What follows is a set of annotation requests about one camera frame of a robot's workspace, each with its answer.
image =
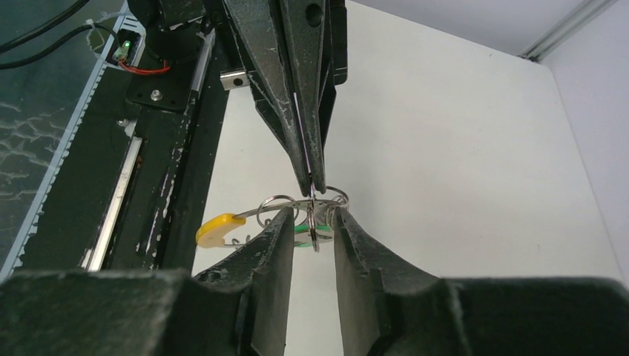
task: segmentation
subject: gray floor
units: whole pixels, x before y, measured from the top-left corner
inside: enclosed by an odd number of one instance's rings
[[[74,2],[3,0],[0,43],[26,33]],[[39,52],[86,19],[99,20],[103,11],[116,12],[121,4],[122,0],[92,0],[49,33],[0,55],[0,62]],[[82,34],[39,62],[0,71],[0,266],[95,63]]]

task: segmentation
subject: yellow key cover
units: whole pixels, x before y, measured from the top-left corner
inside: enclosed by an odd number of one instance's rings
[[[203,224],[197,231],[197,245],[203,248],[225,245],[225,235],[247,223],[247,219],[223,214]]]

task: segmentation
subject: black cable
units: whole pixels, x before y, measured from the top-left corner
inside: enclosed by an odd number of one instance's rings
[[[77,2],[72,4],[72,6],[70,6],[68,9],[66,9],[64,12],[48,20],[48,22],[40,25],[37,28],[32,29],[30,32],[25,33],[24,35],[16,39],[12,39],[9,42],[0,44],[0,54],[7,52],[9,50],[12,50],[13,48],[18,47],[19,45],[22,45],[30,41],[31,39],[34,39],[37,36],[40,36],[43,33],[46,33],[51,28],[62,23],[63,21],[67,20],[70,16],[74,15],[77,11],[81,10],[81,8],[84,7],[89,1],[90,0],[78,0]]]
[[[116,47],[120,47],[120,41],[118,40],[118,36],[116,35],[116,33],[112,29],[110,29],[109,27],[103,26],[101,24],[94,24],[94,27],[98,28],[98,29],[106,30],[107,32],[111,33],[111,35],[113,36],[113,43],[114,43],[114,45]],[[30,56],[28,58],[21,59],[19,61],[9,62],[9,63],[1,63],[0,64],[0,70],[17,68],[17,67],[21,67],[23,65],[29,65],[29,64],[31,64],[33,62],[36,62],[36,61],[46,57],[47,55],[51,54],[54,50],[56,50],[57,48],[61,47],[65,42],[69,41],[74,36],[78,35],[81,32],[90,30],[90,29],[92,29],[92,25],[91,24],[84,24],[83,26],[77,27],[74,30],[66,33],[57,42],[53,43],[50,47],[46,48],[42,52],[39,52],[39,53],[37,53],[37,54],[35,54],[33,56]]]

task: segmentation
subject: white table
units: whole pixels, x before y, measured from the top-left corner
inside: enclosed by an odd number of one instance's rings
[[[327,181],[367,232],[438,276],[621,278],[546,67],[347,7]],[[205,217],[274,194],[300,196],[289,158],[249,90],[233,90]],[[229,252],[199,250],[194,273]],[[295,250],[286,342],[286,355],[342,354],[332,245]]]

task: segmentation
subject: key ring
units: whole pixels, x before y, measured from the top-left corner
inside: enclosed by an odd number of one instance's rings
[[[308,247],[312,245],[315,251],[319,251],[319,245],[321,243],[332,241],[334,236],[334,232],[332,230],[332,215],[335,208],[347,208],[349,206],[349,198],[345,192],[334,187],[327,187],[327,189],[335,192],[337,196],[334,196],[329,200],[316,200],[316,197],[315,199],[312,198],[314,196],[314,192],[311,191],[310,197],[303,200],[295,200],[287,195],[274,195],[260,203],[256,209],[245,211],[240,214],[219,215],[218,217],[215,217],[203,224],[197,231],[197,245],[202,248],[239,248],[251,240],[250,235],[247,235],[244,242],[241,242],[242,240],[237,238],[232,238],[229,240],[230,243],[225,243],[225,236],[234,229],[245,225],[247,218],[255,216],[258,225],[265,228],[268,225],[269,220],[263,222],[260,217],[261,214],[279,211],[285,207],[291,207],[297,210],[294,215],[295,219],[299,217],[300,211],[303,210],[306,212],[305,220],[300,224],[295,223],[295,247]],[[276,200],[287,201],[272,204],[272,202]]]

